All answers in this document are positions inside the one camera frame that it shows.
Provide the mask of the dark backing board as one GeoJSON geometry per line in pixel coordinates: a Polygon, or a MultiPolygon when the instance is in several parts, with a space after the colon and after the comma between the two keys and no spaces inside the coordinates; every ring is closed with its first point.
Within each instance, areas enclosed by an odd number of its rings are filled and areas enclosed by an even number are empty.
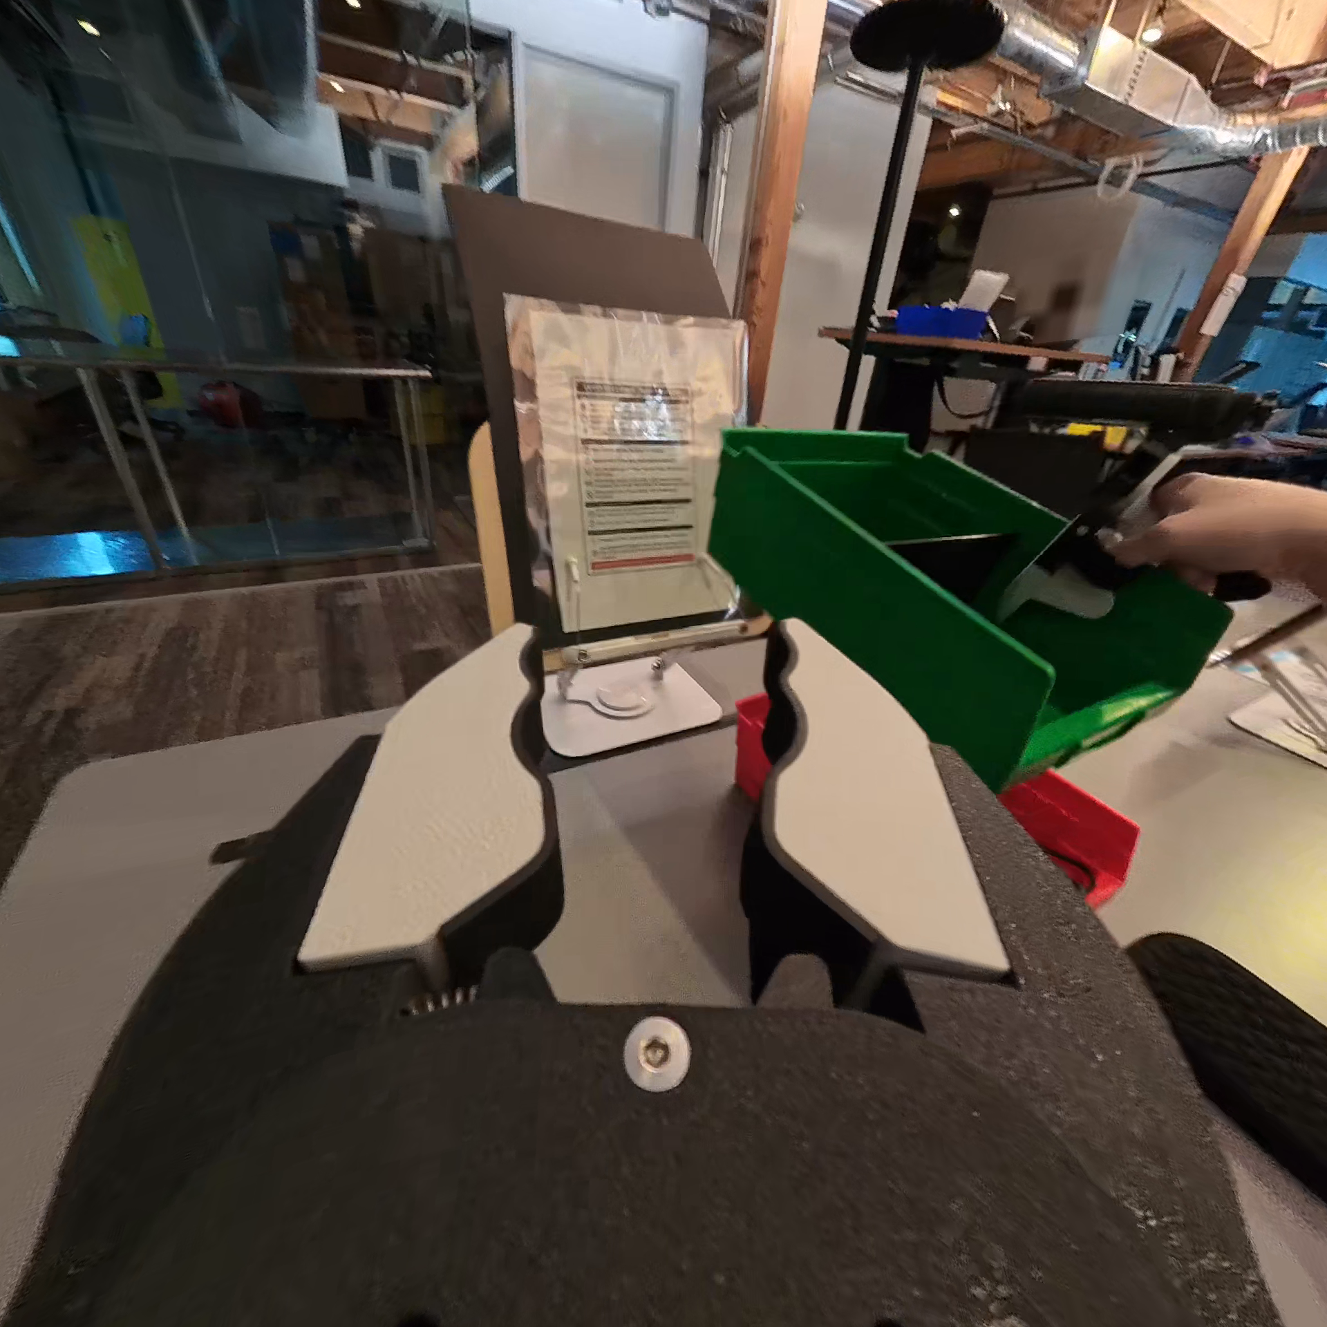
{"type": "Polygon", "coordinates": [[[544,602],[533,572],[536,540],[526,516],[506,295],[713,319],[727,319],[730,308],[714,264],[695,237],[476,188],[443,186],[443,199],[469,297],[487,393],[496,507],[504,537],[501,567],[507,573],[514,619],[539,625],[541,636],[553,643],[553,628],[542,624],[544,602]]]}

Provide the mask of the yellow poster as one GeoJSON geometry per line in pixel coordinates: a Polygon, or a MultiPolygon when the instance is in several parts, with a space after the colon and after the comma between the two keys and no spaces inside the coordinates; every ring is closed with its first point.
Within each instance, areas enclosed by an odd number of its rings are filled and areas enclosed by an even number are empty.
{"type": "Polygon", "coordinates": [[[135,350],[161,350],[165,341],[128,224],[84,213],[71,221],[71,229],[112,343],[135,350]]]}

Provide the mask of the wooden standing desk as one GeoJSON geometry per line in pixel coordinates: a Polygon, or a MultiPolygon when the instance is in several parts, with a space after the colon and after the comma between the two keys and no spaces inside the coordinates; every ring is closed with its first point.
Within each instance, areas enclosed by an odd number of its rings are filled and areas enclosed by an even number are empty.
{"type": "Polygon", "coordinates": [[[934,396],[950,380],[1019,384],[1051,371],[1106,368],[1109,357],[1063,347],[871,330],[849,369],[874,361],[858,429],[905,436],[921,453],[931,440],[934,396]]]}

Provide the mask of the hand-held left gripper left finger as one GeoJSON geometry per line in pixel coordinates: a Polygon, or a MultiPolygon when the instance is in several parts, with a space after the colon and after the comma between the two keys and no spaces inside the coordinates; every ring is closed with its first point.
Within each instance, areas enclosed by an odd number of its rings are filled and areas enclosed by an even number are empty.
{"type": "Polygon", "coordinates": [[[537,632],[515,624],[387,722],[326,875],[300,968],[414,965],[471,987],[506,948],[533,951],[566,886],[541,701],[537,632]]]}

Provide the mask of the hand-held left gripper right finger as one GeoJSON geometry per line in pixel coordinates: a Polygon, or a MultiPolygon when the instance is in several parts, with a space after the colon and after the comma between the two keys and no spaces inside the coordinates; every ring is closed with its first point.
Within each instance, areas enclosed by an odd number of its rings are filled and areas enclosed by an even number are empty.
{"type": "Polygon", "coordinates": [[[803,619],[770,639],[774,862],[905,970],[1000,981],[1013,968],[921,725],[803,619]]]}

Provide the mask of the silver air duct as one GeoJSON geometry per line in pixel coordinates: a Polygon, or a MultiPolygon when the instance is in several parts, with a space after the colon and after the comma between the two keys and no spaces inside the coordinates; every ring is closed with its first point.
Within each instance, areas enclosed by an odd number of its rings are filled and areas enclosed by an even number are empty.
{"type": "Polygon", "coordinates": [[[1038,80],[1041,99],[1125,139],[1221,158],[1326,145],[1324,106],[1245,112],[1220,107],[1199,80],[1111,27],[1076,38],[1025,3],[997,3],[997,57],[1038,80]]]}

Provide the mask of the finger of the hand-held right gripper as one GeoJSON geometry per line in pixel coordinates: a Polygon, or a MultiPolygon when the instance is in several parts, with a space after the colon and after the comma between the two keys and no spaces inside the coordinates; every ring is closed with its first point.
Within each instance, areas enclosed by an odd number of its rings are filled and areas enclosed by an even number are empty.
{"type": "Polygon", "coordinates": [[[1002,592],[995,606],[995,621],[1003,622],[1022,606],[1041,603],[1067,611],[1081,619],[1101,619],[1116,603],[1116,591],[1090,584],[1068,565],[1067,527],[1021,570],[1002,592]]]}

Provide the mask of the black machine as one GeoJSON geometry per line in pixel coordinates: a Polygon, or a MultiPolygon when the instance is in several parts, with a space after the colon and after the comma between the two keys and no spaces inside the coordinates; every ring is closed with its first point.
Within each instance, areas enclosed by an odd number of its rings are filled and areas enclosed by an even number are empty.
{"type": "Polygon", "coordinates": [[[1262,428],[1275,396],[1229,385],[1040,376],[1003,395],[995,426],[1089,423],[1141,426],[1171,447],[1220,444],[1262,428]]]}

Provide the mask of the plastic-sleeved instruction sheet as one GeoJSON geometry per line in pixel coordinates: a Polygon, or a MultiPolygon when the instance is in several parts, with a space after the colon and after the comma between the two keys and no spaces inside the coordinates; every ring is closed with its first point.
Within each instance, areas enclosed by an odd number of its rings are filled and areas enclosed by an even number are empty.
{"type": "Polygon", "coordinates": [[[504,297],[533,584],[558,638],[732,619],[708,551],[725,433],[747,420],[747,328],[504,297]]]}

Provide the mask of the black floor lamp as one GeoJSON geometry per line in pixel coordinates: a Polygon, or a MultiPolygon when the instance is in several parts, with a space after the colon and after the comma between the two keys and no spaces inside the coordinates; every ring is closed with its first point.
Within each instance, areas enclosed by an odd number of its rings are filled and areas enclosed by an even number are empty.
{"type": "Polygon", "coordinates": [[[850,34],[855,63],[875,72],[904,72],[905,82],[841,380],[838,429],[850,423],[924,76],[986,58],[999,46],[1005,25],[1003,9],[992,1],[890,1],[864,12],[850,34]]]}

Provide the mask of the green plastic bin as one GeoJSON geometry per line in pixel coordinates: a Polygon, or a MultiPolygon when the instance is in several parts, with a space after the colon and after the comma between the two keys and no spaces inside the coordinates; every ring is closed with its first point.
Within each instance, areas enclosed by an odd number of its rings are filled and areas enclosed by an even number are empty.
{"type": "Polygon", "coordinates": [[[803,619],[992,791],[1119,739],[1196,682],[1234,611],[1149,568],[1101,619],[1003,591],[1067,519],[904,436],[724,431],[708,551],[803,619]]]}

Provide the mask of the person's right hand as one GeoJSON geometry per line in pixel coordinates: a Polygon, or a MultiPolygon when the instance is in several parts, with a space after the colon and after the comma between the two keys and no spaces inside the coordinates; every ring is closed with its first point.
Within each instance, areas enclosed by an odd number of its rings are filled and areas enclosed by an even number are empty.
{"type": "Polygon", "coordinates": [[[1213,591],[1251,572],[1326,600],[1326,493],[1251,477],[1187,474],[1150,494],[1155,519],[1112,548],[1117,564],[1169,568],[1213,591]]]}

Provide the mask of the slanted wooden beam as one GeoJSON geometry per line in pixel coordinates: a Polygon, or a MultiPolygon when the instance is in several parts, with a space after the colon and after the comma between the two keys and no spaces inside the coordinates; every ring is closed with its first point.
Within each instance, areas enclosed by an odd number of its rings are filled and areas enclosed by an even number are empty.
{"type": "Polygon", "coordinates": [[[1302,145],[1259,161],[1250,189],[1176,343],[1177,382],[1190,382],[1195,377],[1217,336],[1217,311],[1229,309],[1239,298],[1253,257],[1313,151],[1313,147],[1302,145]]]}

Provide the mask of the glass railing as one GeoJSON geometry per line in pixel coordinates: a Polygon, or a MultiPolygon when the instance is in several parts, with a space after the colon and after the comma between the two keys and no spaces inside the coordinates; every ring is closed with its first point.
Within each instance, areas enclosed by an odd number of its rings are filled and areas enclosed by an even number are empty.
{"type": "Polygon", "coordinates": [[[3,333],[3,591],[433,553],[428,385],[3,333]]]}

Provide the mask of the upright wooden post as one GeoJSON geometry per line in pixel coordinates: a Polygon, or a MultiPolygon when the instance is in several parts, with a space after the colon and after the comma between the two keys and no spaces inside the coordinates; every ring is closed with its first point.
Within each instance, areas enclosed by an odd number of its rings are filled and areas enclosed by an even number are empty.
{"type": "Polygon", "coordinates": [[[749,425],[762,420],[777,311],[807,136],[819,83],[826,1],[768,4],[759,80],[752,172],[735,282],[735,317],[746,325],[749,425]]]}

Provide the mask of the white paper sheet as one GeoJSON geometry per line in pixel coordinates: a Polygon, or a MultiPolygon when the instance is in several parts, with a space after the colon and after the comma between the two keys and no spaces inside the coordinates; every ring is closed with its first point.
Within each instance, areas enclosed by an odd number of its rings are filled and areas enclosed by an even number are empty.
{"type": "Polygon", "coordinates": [[[1308,734],[1302,717],[1289,701],[1270,685],[1264,685],[1256,700],[1232,711],[1229,723],[1245,736],[1326,769],[1324,747],[1308,734]]]}

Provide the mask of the blue plastic bin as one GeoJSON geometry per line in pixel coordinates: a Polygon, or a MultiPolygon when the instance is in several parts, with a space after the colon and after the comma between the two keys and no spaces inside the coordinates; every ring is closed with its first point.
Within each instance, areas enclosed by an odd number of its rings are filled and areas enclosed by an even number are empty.
{"type": "Polygon", "coordinates": [[[959,305],[913,303],[898,308],[893,331],[905,338],[981,341],[989,312],[959,305]]]}

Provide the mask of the light wooden board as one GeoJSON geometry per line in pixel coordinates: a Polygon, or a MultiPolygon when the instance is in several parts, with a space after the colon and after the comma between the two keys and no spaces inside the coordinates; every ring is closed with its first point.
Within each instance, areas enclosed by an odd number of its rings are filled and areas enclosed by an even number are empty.
{"type": "Polygon", "coordinates": [[[512,600],[506,526],[488,421],[477,428],[469,442],[468,466],[490,635],[499,636],[515,624],[517,613],[512,600]]]}

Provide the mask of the white door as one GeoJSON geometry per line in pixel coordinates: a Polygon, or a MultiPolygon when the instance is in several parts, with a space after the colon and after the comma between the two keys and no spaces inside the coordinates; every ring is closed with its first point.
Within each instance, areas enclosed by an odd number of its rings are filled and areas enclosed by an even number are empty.
{"type": "Polygon", "coordinates": [[[523,199],[665,229],[675,87],[531,44],[522,63],[523,199]]]}

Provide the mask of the white stand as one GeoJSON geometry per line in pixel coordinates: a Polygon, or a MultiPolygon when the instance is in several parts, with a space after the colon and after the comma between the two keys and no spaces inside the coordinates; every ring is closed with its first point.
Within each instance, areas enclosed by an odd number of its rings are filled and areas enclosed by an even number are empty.
{"type": "Polygon", "coordinates": [[[686,737],[736,715],[700,655],[760,639],[768,613],[657,628],[624,627],[542,651],[544,737],[556,758],[586,761],[686,737]]]}

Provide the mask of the red plastic bin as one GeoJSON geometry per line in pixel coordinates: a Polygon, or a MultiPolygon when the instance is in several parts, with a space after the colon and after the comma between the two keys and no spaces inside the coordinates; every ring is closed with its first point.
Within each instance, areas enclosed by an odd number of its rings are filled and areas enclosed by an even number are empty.
{"type": "MultiPolygon", "coordinates": [[[[735,785],[757,802],[770,777],[763,734],[770,696],[736,703],[735,785]]],[[[1052,858],[1087,905],[1100,910],[1125,886],[1139,840],[1136,821],[1057,772],[1044,772],[1000,794],[1003,807],[1052,858]]]]}

